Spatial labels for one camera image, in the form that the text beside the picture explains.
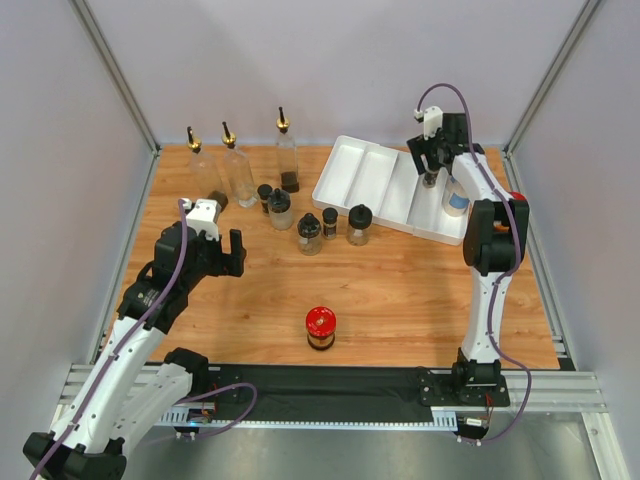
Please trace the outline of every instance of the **black lid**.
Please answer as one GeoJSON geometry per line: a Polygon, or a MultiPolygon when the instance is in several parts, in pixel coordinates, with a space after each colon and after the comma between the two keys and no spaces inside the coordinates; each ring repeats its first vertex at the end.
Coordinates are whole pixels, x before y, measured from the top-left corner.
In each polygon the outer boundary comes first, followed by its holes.
{"type": "Polygon", "coordinates": [[[271,192],[273,192],[273,188],[271,188],[271,185],[266,183],[263,183],[258,187],[258,196],[261,200],[267,200],[271,192]]]}
{"type": "Polygon", "coordinates": [[[325,208],[322,211],[322,221],[324,223],[336,223],[338,221],[338,211],[333,208],[325,208]]]}
{"type": "Polygon", "coordinates": [[[373,213],[371,213],[371,209],[365,205],[356,205],[349,210],[349,225],[353,228],[357,228],[359,230],[369,228],[372,221],[373,213]]]}
{"type": "Polygon", "coordinates": [[[298,222],[298,234],[304,238],[313,238],[320,233],[320,221],[313,215],[307,213],[298,222]]]}
{"type": "Polygon", "coordinates": [[[276,188],[269,195],[269,208],[274,213],[286,212],[291,208],[291,196],[284,190],[276,188]]]}

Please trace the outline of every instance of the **cable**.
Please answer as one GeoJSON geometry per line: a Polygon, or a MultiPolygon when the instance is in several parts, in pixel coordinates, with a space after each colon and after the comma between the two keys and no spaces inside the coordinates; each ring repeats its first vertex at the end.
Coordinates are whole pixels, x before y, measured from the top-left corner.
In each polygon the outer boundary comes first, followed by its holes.
{"type": "Polygon", "coordinates": [[[473,157],[473,161],[475,162],[476,166],[478,167],[478,170],[480,170],[480,173],[482,174],[482,176],[484,177],[485,181],[487,182],[487,184],[491,188],[492,193],[494,193],[500,199],[502,204],[504,205],[504,208],[505,208],[505,210],[507,212],[507,217],[509,218],[509,225],[511,227],[511,233],[513,235],[513,243],[514,243],[515,254],[516,254],[516,260],[515,260],[515,264],[514,264],[513,268],[511,270],[507,271],[507,272],[504,272],[502,275],[498,276],[496,281],[493,283],[493,290],[491,292],[491,299],[489,300],[489,311],[488,311],[488,317],[489,318],[487,319],[488,320],[487,321],[487,324],[488,324],[487,331],[489,332],[489,341],[491,342],[491,345],[493,346],[493,349],[496,351],[496,353],[498,355],[500,355],[500,357],[502,357],[504,360],[506,360],[508,362],[511,362],[514,365],[517,365],[520,369],[522,369],[527,374],[527,389],[526,389],[526,391],[524,393],[524,397],[522,398],[522,403],[520,405],[520,409],[516,413],[516,416],[513,418],[511,423],[502,432],[500,432],[496,436],[482,441],[482,443],[487,444],[487,443],[491,443],[491,442],[493,442],[495,440],[498,440],[498,439],[504,437],[520,421],[520,419],[522,418],[522,414],[524,412],[524,409],[526,408],[527,403],[529,401],[529,395],[531,394],[531,386],[533,384],[533,376],[531,375],[531,370],[524,363],[519,362],[518,360],[515,360],[514,358],[512,358],[509,355],[507,355],[506,353],[504,353],[500,349],[500,347],[498,346],[498,343],[496,342],[495,338],[493,337],[493,309],[495,307],[496,299],[498,297],[498,290],[500,288],[500,282],[505,277],[512,276],[518,270],[518,268],[520,268],[520,263],[522,262],[522,252],[520,250],[520,236],[518,235],[518,228],[516,226],[516,221],[515,221],[515,218],[513,216],[513,212],[511,211],[511,207],[509,206],[509,201],[496,188],[496,185],[493,183],[493,180],[491,179],[491,176],[485,170],[484,165],[482,163],[480,163],[480,159],[478,158],[478,156],[476,155],[476,152],[474,151],[474,148],[473,148],[473,136],[471,134],[471,115],[469,114],[469,107],[467,106],[467,102],[465,101],[464,96],[462,95],[462,92],[460,90],[458,90],[455,86],[451,85],[450,83],[436,83],[435,85],[432,85],[431,87],[429,87],[422,94],[422,96],[420,97],[420,100],[418,101],[417,110],[420,111],[420,109],[422,108],[422,102],[424,101],[425,97],[431,91],[433,91],[433,90],[435,90],[436,88],[439,88],[439,87],[445,87],[445,88],[448,88],[449,90],[453,90],[453,92],[460,99],[460,103],[462,104],[462,108],[464,110],[464,114],[465,114],[465,117],[466,117],[466,120],[467,120],[467,141],[469,143],[469,152],[471,153],[471,156],[473,157]]]}
{"type": "MultiPolygon", "coordinates": [[[[226,432],[228,430],[231,430],[233,427],[235,427],[240,422],[242,422],[247,417],[247,415],[249,415],[249,413],[251,413],[251,410],[253,410],[253,407],[256,404],[256,400],[258,399],[258,389],[255,387],[255,385],[253,385],[252,383],[248,383],[248,382],[233,383],[231,385],[227,385],[226,387],[218,388],[218,389],[213,390],[211,392],[203,393],[202,395],[197,395],[195,397],[183,398],[182,400],[176,402],[176,405],[181,405],[183,403],[195,403],[195,402],[199,402],[200,400],[203,400],[205,398],[209,398],[209,397],[212,397],[214,395],[219,395],[221,393],[227,392],[229,390],[235,390],[236,388],[250,388],[251,391],[253,392],[253,397],[251,398],[251,403],[246,408],[246,410],[244,412],[242,412],[242,414],[238,418],[236,418],[232,422],[228,423],[224,427],[220,427],[220,428],[216,428],[216,429],[210,429],[211,431],[205,432],[205,433],[199,433],[199,434],[197,434],[195,436],[195,438],[209,438],[209,437],[213,437],[215,435],[220,435],[221,433],[224,433],[224,432],[226,432]]],[[[152,440],[152,441],[146,443],[145,446],[155,445],[157,443],[161,443],[161,442],[164,442],[166,440],[173,440],[174,438],[176,438],[175,435],[156,438],[155,440],[152,440]]]]}
{"type": "Polygon", "coordinates": [[[178,261],[176,262],[176,268],[173,271],[173,274],[171,275],[169,282],[164,287],[164,290],[162,290],[160,295],[158,295],[155,301],[147,309],[147,311],[142,314],[142,316],[138,319],[138,321],[127,331],[127,333],[122,337],[122,339],[116,344],[115,348],[109,354],[109,357],[107,358],[105,363],[102,365],[102,368],[96,375],[96,378],[93,380],[93,383],[91,384],[91,387],[89,387],[89,390],[87,391],[87,394],[85,395],[84,399],[78,406],[78,409],[76,410],[75,415],[71,419],[69,426],[64,430],[62,435],[60,435],[60,438],[58,438],[58,440],[56,440],[56,442],[51,446],[51,448],[44,455],[44,457],[42,457],[40,462],[38,462],[38,465],[36,465],[36,468],[31,474],[31,476],[29,477],[29,480],[36,480],[38,478],[38,475],[40,475],[40,473],[42,472],[44,467],[47,465],[49,460],[51,460],[51,457],[53,457],[53,455],[58,451],[60,446],[65,442],[65,440],[69,437],[69,435],[71,435],[71,432],[73,431],[75,426],[78,424],[78,422],[82,418],[82,415],[87,409],[89,402],[92,400],[93,396],[98,390],[98,387],[100,386],[100,382],[102,382],[103,378],[109,371],[111,364],[117,358],[118,354],[120,353],[120,350],[124,348],[126,343],[133,336],[133,334],[138,330],[138,328],[140,328],[142,324],[147,321],[147,319],[154,312],[154,310],[158,308],[158,305],[160,305],[164,301],[164,299],[167,297],[167,295],[169,295],[169,292],[171,291],[176,281],[178,280],[178,276],[180,275],[180,270],[182,270],[182,265],[184,263],[184,257],[187,253],[187,215],[184,211],[184,205],[182,200],[178,200],[178,208],[180,210],[180,220],[182,222],[180,254],[178,256],[178,261]]]}

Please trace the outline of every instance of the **glass bottle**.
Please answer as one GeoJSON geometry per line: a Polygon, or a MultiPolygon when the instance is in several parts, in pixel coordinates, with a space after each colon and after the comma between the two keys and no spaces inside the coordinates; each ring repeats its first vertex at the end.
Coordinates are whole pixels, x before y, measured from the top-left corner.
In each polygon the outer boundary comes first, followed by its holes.
{"type": "Polygon", "coordinates": [[[349,228],[347,241],[358,247],[369,241],[369,227],[373,221],[371,209],[365,205],[357,205],[349,210],[349,228]]]}
{"type": "Polygon", "coordinates": [[[224,135],[222,142],[227,146],[227,153],[224,156],[224,164],[231,186],[231,193],[241,207],[249,208],[258,201],[256,186],[253,183],[251,165],[246,153],[236,147],[236,136],[229,132],[227,122],[222,122],[224,135]]]}
{"type": "Polygon", "coordinates": [[[224,210],[229,204],[229,198],[224,191],[224,183],[216,167],[215,158],[202,150],[202,140],[193,135],[191,127],[187,127],[187,138],[187,145],[193,152],[189,168],[196,178],[202,198],[215,200],[220,204],[220,209],[224,210]]]}
{"type": "Polygon", "coordinates": [[[287,230],[293,224],[291,196],[284,190],[276,188],[269,195],[269,218],[276,230],[287,230]]]}
{"type": "Polygon", "coordinates": [[[258,196],[260,197],[260,203],[262,204],[262,213],[269,215],[269,195],[273,192],[271,185],[263,183],[258,187],[258,196]]]}
{"type": "Polygon", "coordinates": [[[289,133],[291,125],[289,119],[285,118],[282,107],[279,107],[279,110],[280,116],[276,125],[280,133],[276,138],[276,157],[280,172],[280,186],[285,192],[296,193],[300,191],[296,142],[289,133]]]}
{"type": "Polygon", "coordinates": [[[320,236],[320,221],[307,213],[298,222],[298,248],[303,255],[315,255],[322,250],[322,237],[320,236]]]}
{"type": "Polygon", "coordinates": [[[322,235],[327,240],[333,240],[338,236],[338,211],[333,208],[325,208],[322,211],[322,235]]]}
{"type": "Polygon", "coordinates": [[[469,197],[464,188],[453,178],[453,175],[449,175],[442,195],[442,208],[452,217],[461,217],[467,213],[468,206],[469,197]]]}

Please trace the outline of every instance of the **white wall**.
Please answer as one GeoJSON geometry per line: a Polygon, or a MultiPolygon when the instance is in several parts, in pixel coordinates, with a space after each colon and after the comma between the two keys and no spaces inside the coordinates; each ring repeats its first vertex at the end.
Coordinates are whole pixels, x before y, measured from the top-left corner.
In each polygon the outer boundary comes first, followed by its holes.
{"type": "MultiPolygon", "coordinates": [[[[151,127],[272,142],[404,143],[426,87],[456,84],[476,139],[504,143],[583,0],[90,0],[151,127]]],[[[451,93],[433,101],[460,111],[451,93]]]]}
{"type": "Polygon", "coordinates": [[[67,0],[0,2],[0,477],[86,361],[150,152],[67,0]]]}
{"type": "Polygon", "coordinates": [[[640,478],[640,4],[608,0],[516,152],[581,368],[640,478]]]}

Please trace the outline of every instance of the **cylindrical container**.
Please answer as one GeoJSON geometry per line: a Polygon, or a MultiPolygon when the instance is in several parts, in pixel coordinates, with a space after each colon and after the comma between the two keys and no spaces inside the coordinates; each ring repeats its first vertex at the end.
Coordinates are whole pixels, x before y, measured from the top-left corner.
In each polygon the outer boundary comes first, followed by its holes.
{"type": "Polygon", "coordinates": [[[357,205],[349,210],[349,228],[347,241],[358,247],[369,241],[369,227],[373,221],[373,214],[369,207],[357,205]]]}
{"type": "Polygon", "coordinates": [[[467,213],[469,197],[467,193],[452,175],[447,179],[447,184],[442,195],[442,208],[452,217],[460,217],[467,213]]]}
{"type": "Polygon", "coordinates": [[[336,315],[327,307],[307,313],[307,341],[316,350],[326,350],[336,341],[336,315]]]}
{"type": "Polygon", "coordinates": [[[427,168],[427,171],[425,172],[424,177],[422,177],[422,185],[425,188],[435,187],[436,181],[438,180],[438,173],[439,173],[439,170],[432,172],[427,168]]]}
{"type": "Polygon", "coordinates": [[[322,211],[322,235],[327,240],[338,236],[338,211],[333,207],[322,211]]]}
{"type": "Polygon", "coordinates": [[[260,197],[260,204],[262,205],[262,213],[269,215],[269,195],[273,192],[271,185],[263,183],[258,187],[258,196],[260,197]]]}
{"type": "Polygon", "coordinates": [[[320,236],[320,222],[313,215],[307,213],[298,222],[298,248],[304,255],[315,255],[322,250],[322,236],[320,236]]]}
{"type": "Polygon", "coordinates": [[[227,122],[222,122],[222,125],[224,126],[222,142],[227,146],[224,164],[229,178],[229,185],[231,186],[231,193],[241,207],[252,207],[258,201],[258,194],[253,183],[249,157],[236,146],[236,136],[229,132],[227,122]]]}
{"type": "Polygon", "coordinates": [[[276,157],[280,172],[280,185],[284,191],[295,193],[300,191],[296,142],[289,132],[291,125],[289,119],[285,118],[282,107],[279,110],[280,116],[276,122],[279,131],[276,138],[276,157]]]}
{"type": "Polygon", "coordinates": [[[284,190],[276,188],[269,195],[269,218],[276,230],[287,230],[293,224],[291,196],[284,190]]]}
{"type": "Polygon", "coordinates": [[[193,152],[189,162],[189,169],[193,173],[198,189],[203,198],[215,200],[224,210],[229,204],[229,198],[224,191],[222,177],[216,167],[213,156],[202,149],[202,141],[193,135],[191,127],[187,127],[189,149],[193,152]]]}

